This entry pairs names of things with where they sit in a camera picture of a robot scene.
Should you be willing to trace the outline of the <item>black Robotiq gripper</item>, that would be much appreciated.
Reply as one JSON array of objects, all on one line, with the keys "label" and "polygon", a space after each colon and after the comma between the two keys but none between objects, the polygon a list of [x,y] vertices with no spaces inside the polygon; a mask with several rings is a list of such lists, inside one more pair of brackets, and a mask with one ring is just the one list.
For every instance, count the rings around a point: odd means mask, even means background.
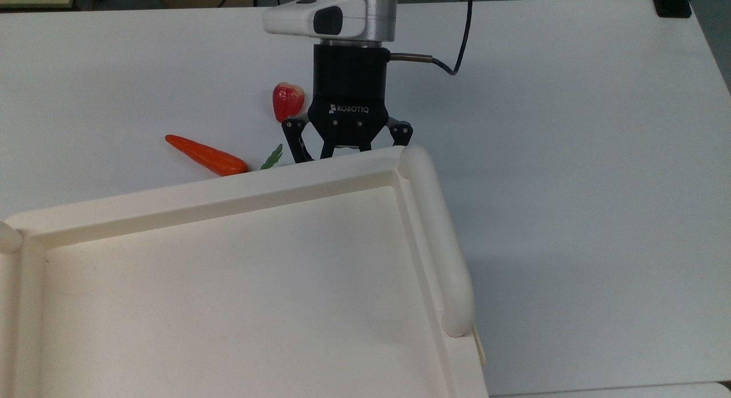
[{"label": "black Robotiq gripper", "polygon": [[[385,127],[392,145],[409,145],[412,125],[389,117],[385,106],[389,55],[383,47],[314,45],[314,95],[307,115],[323,140],[322,151],[342,147],[367,151]],[[308,120],[301,117],[282,122],[295,163],[314,160],[302,137],[306,125]]]}]

